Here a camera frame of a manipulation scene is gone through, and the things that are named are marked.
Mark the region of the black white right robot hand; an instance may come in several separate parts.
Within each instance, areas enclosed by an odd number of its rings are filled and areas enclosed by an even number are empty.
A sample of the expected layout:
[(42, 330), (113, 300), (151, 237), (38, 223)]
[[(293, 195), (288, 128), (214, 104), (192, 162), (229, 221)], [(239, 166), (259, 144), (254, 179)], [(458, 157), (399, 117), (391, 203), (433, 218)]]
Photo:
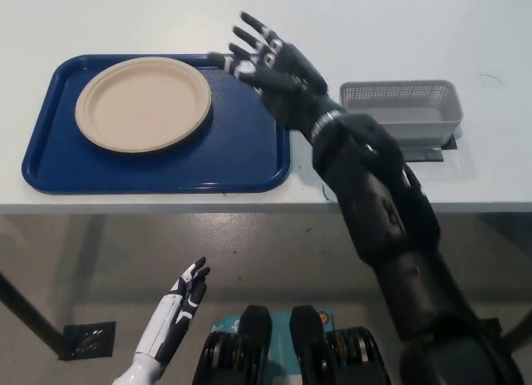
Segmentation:
[(251, 86), (276, 122), (312, 141), (345, 111), (328, 95), (328, 85), (315, 66), (271, 27), (246, 12), (240, 18), (260, 37), (240, 27), (233, 33), (253, 48), (229, 44), (229, 54), (210, 52), (209, 63)]

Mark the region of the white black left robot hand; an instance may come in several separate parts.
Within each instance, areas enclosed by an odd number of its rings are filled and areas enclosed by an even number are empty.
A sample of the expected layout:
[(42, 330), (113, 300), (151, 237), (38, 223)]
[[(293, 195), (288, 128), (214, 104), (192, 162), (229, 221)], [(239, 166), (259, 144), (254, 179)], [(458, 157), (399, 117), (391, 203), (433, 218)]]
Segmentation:
[(210, 267), (206, 258), (194, 262), (160, 300), (143, 332), (136, 353), (153, 358), (161, 366), (169, 364), (180, 346), (205, 291)]

